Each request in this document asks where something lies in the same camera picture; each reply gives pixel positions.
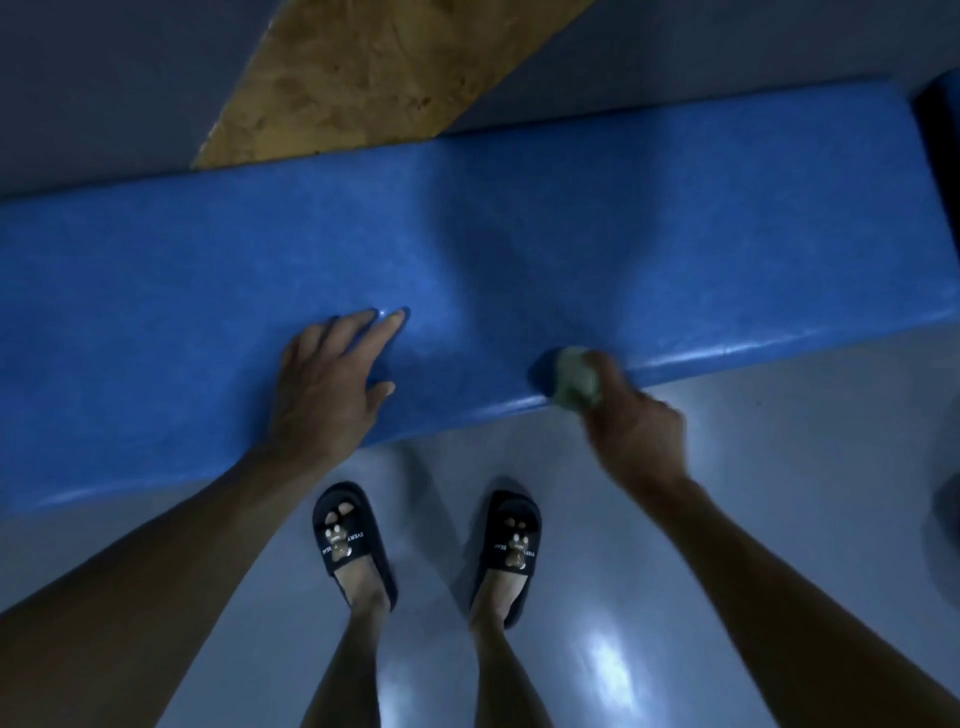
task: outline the gray wall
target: gray wall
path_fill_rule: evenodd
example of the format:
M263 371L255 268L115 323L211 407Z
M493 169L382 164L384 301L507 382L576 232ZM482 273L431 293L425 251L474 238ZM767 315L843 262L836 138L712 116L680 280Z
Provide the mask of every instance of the gray wall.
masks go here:
M452 131L960 66L960 0L597 0Z
M186 170L278 0L6 0L0 196Z

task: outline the hand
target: hand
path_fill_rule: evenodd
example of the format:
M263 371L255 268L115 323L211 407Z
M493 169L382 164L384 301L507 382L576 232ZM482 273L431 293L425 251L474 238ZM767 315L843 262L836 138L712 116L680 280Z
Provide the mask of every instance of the hand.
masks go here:
M359 311L313 324L283 350L268 445L284 460L308 472L325 472L350 457L373 427L394 384L381 381L368 390L367 377L404 314L391 314L347 352L375 316L372 310Z
M583 413L584 428L610 477L637 499L691 482L684 416L634 389L609 354L589 352L584 360L596 371L603 397Z

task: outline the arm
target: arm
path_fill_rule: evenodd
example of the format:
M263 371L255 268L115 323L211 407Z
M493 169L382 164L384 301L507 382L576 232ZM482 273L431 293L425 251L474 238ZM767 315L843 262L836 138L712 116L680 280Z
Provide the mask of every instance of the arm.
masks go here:
M584 424L613 480L683 555L781 726L960 725L960 702L727 518L686 471L684 419L591 353Z
M267 440L227 473L0 616L0 725L152 726L260 550L393 392L366 389L397 313L284 350Z

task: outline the leg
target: leg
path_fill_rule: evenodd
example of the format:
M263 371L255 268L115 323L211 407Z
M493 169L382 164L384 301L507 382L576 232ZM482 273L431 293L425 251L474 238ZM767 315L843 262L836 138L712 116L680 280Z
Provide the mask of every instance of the leg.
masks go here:
M550 728L540 696L503 632L503 620L526 576L488 570L470 613L470 633L480 664L477 728Z
M340 506L343 514L350 510L349 503ZM350 620L301 728L377 728L376 646L390 614L390 600L370 556L350 562L334 575L350 603Z

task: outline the forearm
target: forearm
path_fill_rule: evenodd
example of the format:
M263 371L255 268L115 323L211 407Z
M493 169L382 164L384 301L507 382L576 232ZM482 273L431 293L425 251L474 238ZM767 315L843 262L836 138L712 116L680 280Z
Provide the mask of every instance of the forearm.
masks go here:
M780 725L960 724L952 695L728 519L699 486L646 492L641 506L703 585Z
M150 726L323 473L260 450L0 616L0 724Z

